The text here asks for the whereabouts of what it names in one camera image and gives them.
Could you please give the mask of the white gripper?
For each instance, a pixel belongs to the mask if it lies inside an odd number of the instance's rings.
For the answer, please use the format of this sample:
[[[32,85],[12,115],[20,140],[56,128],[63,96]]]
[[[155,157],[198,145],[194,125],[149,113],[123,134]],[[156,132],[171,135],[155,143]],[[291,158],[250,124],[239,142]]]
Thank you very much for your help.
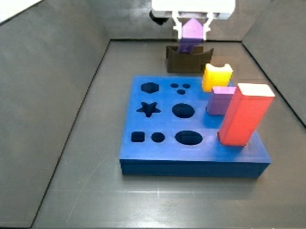
[[[207,40],[214,19],[227,20],[235,9],[235,0],[152,0],[152,15],[174,20],[178,40],[183,37],[183,24],[179,18],[207,19],[203,24],[203,40]]]

